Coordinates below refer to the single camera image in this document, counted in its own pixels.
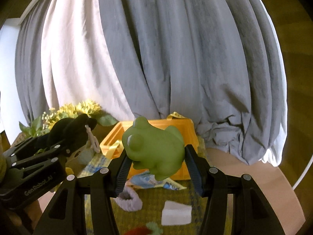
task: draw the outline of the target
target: small plush toy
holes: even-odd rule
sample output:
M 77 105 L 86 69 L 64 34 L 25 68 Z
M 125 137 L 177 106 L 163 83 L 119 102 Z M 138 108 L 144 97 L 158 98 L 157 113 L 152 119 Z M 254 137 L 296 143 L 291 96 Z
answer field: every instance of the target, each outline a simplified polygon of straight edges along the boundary
M 134 169 L 149 169 L 158 181 L 174 175 L 182 167 L 185 145 L 175 126 L 162 130 L 149 124 L 145 117 L 138 117 L 124 132 L 122 142 Z
M 161 235 L 163 230 L 154 222 L 149 222 L 146 226 L 138 227 L 136 229 L 126 232 L 124 235 Z

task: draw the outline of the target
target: yellow plastic box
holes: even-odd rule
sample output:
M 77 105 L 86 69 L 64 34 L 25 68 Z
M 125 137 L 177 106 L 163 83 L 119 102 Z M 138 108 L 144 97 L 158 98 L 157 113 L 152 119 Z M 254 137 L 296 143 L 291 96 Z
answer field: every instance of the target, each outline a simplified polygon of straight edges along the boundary
M 173 125 L 177 127 L 184 138 L 185 146 L 188 144 L 192 144 L 195 151 L 198 152 L 198 138 L 196 136 L 194 125 L 191 119 L 161 119 L 161 120 L 149 120 L 149 123 L 157 128 L 165 129 L 166 127 Z M 116 141 L 122 140 L 123 133 L 133 125 L 132 121 L 119 122 L 112 131 L 105 137 L 105 139 L 101 142 L 100 148 L 103 154 L 105 154 L 110 146 L 112 146 Z M 116 158 L 120 155 L 118 149 L 114 152 L 113 158 Z M 133 166 L 131 166 L 128 178 L 133 175 L 144 172 L 146 169 L 135 170 Z M 187 166 L 185 162 L 183 163 L 181 169 L 171 176 L 173 180 L 189 180 L 189 172 L 187 170 Z

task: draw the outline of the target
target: screw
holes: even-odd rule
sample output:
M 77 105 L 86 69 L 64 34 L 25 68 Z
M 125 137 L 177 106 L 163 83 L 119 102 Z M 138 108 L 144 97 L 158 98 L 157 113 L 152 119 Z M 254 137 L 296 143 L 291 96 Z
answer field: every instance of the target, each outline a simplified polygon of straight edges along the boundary
M 109 172 L 109 169 L 108 168 L 102 168 L 101 170 L 100 170 L 100 173 L 101 174 L 106 174 L 106 173 L 108 173 Z
M 216 174 L 218 172 L 218 169 L 215 168 L 215 167 L 212 167 L 209 169 L 209 172 L 213 173 L 213 174 Z
M 245 175 L 244 175 L 244 179 L 245 179 L 245 180 L 251 180 L 251 176 L 250 176 L 249 174 L 245 174 Z
M 75 178 L 75 175 L 71 174 L 66 177 L 68 181 L 72 181 Z

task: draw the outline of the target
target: green rubber frog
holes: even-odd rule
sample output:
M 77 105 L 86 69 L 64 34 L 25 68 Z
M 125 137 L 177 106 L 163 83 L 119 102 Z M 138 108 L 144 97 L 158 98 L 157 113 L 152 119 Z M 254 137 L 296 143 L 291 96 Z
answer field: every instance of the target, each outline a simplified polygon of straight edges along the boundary
M 174 175 L 185 159 L 180 131 L 175 126 L 156 128 L 145 117 L 134 121 L 124 132 L 122 142 L 134 169 L 149 169 L 158 181 Z

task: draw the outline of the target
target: wooden floor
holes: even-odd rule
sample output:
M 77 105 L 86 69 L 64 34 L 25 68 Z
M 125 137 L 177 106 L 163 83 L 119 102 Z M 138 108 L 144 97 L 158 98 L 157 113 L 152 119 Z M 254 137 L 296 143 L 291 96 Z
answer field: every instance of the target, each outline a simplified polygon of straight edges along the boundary
M 262 0 L 275 25 L 287 76 L 288 137 L 280 169 L 291 185 L 313 154 L 313 22 L 298 0 Z M 295 190 L 308 222 L 313 167 Z

